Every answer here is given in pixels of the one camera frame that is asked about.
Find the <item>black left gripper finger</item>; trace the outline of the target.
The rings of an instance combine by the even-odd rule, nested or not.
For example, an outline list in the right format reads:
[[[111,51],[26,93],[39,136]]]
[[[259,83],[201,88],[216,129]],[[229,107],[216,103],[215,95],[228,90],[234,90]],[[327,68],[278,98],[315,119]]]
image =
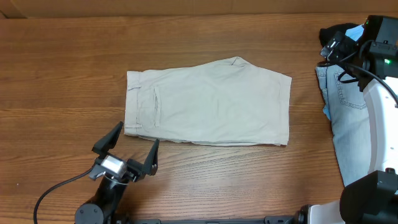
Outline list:
[[[156,139],[142,166],[142,172],[146,175],[155,175],[158,169],[158,149],[160,141]]]
[[[98,154],[100,159],[104,159],[108,155],[108,151],[115,147],[123,124],[124,123],[120,121],[108,134],[94,144],[92,151]]]

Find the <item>beige khaki shorts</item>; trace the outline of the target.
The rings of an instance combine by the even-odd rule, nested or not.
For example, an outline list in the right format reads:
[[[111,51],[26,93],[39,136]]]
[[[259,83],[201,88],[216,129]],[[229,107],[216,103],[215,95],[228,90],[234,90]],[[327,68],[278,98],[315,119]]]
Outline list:
[[[129,71],[124,132],[211,146],[287,145],[291,84],[241,57]]]

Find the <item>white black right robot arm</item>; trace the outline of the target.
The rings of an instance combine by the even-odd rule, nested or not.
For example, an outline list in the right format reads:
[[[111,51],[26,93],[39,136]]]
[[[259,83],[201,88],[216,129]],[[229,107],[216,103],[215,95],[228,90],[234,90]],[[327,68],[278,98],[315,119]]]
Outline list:
[[[291,223],[397,222],[397,19],[322,28],[316,66],[343,179],[339,200],[306,205]]]

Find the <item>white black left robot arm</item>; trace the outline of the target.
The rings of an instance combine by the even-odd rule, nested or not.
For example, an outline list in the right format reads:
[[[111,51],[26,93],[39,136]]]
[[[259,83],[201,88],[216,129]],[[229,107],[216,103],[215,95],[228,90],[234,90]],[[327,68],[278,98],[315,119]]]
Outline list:
[[[144,161],[123,160],[111,154],[122,131],[123,122],[119,122],[107,135],[97,141],[92,151],[98,155],[89,178],[102,181],[92,198],[81,205],[75,213],[75,223],[132,223],[128,214],[117,213],[124,191],[131,182],[155,175],[158,169],[158,148],[156,139]]]

